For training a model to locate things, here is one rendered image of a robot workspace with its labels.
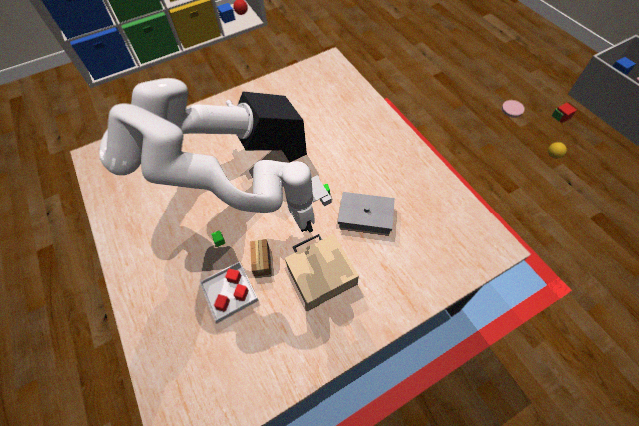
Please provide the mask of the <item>brown cardboard box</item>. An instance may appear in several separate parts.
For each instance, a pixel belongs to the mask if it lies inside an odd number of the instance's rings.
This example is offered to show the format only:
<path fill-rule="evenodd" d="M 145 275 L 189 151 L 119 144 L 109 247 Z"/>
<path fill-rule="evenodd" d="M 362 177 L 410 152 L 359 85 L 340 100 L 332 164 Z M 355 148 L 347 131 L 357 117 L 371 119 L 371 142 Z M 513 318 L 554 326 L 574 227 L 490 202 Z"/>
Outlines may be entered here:
<path fill-rule="evenodd" d="M 266 239 L 250 241 L 251 272 L 254 277 L 271 275 L 269 246 Z"/>

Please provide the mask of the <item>red block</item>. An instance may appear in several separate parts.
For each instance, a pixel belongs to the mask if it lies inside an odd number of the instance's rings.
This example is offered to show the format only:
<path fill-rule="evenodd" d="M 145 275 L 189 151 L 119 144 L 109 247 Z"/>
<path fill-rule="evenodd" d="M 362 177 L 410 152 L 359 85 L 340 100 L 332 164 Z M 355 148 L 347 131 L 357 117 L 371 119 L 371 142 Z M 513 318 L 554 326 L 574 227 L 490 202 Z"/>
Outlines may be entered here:
<path fill-rule="evenodd" d="M 232 270 L 232 269 L 228 269 L 225 279 L 227 280 L 227 282 L 231 282 L 231 283 L 235 283 L 238 284 L 240 281 L 241 275 L 238 271 L 236 270 Z"/>
<path fill-rule="evenodd" d="M 248 294 L 248 289 L 243 285 L 237 284 L 233 297 L 236 300 L 245 301 L 247 294 Z"/>
<path fill-rule="evenodd" d="M 216 301 L 214 303 L 214 308 L 216 310 L 220 310 L 220 311 L 225 312 L 227 307 L 228 307 L 229 302 L 230 301 L 229 301 L 229 299 L 226 296 L 218 294 L 217 299 L 216 299 Z"/>

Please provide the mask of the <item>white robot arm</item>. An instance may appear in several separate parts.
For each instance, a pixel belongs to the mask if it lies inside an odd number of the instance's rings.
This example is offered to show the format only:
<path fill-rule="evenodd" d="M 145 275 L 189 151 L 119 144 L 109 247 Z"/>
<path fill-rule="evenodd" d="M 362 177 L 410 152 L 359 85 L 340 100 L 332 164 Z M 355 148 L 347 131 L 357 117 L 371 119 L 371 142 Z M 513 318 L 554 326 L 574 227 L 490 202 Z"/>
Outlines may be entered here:
<path fill-rule="evenodd" d="M 303 162 L 257 161 L 253 193 L 247 193 L 231 184 L 214 156 L 182 152 L 183 133 L 239 134 L 245 139 L 253 127 L 252 110 L 246 103 L 196 104 L 186 112 L 187 99 L 188 88 L 177 79 L 136 85 L 131 104 L 115 105 L 109 112 L 99 148 L 104 167 L 115 175 L 127 175 L 141 165 L 148 182 L 209 190 L 227 205 L 246 212 L 276 211 L 283 202 L 282 186 L 294 209 L 304 209 L 318 199 L 324 206 L 332 203 L 319 176 L 311 178 Z"/>

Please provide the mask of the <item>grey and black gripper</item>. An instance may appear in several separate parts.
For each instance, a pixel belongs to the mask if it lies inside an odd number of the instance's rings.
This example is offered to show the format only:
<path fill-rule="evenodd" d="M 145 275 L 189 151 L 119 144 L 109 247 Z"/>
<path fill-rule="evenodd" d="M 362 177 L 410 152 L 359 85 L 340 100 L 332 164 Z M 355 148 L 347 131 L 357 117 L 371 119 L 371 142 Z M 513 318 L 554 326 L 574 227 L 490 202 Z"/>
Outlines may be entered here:
<path fill-rule="evenodd" d="M 294 209 L 287 203 L 288 209 L 301 232 L 312 232 L 311 223 L 315 223 L 312 203 L 304 209 Z"/>

